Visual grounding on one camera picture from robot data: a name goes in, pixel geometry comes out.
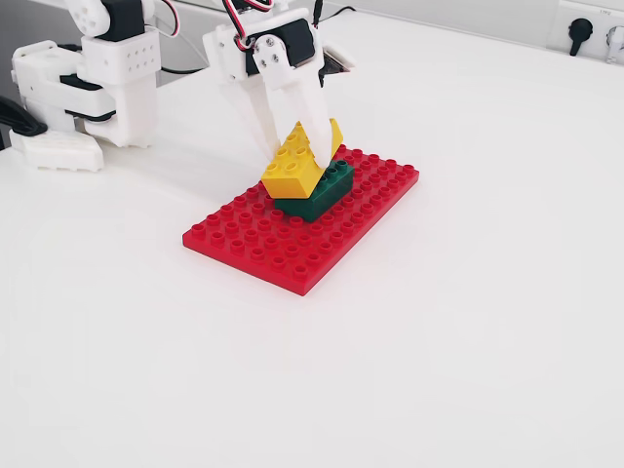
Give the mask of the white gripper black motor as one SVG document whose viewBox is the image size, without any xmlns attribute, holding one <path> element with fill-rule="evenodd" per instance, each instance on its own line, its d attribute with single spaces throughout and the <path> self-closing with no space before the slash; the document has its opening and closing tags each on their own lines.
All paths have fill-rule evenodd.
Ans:
<svg viewBox="0 0 624 468">
<path fill-rule="evenodd" d="M 282 91 L 302 124 L 317 165 L 332 159 L 332 124 L 320 71 L 325 65 L 318 33 L 305 17 L 242 17 L 250 47 L 238 49 L 236 29 L 220 25 L 203 36 L 220 90 L 242 119 L 243 129 L 271 162 L 281 146 L 267 90 Z"/>
</svg>

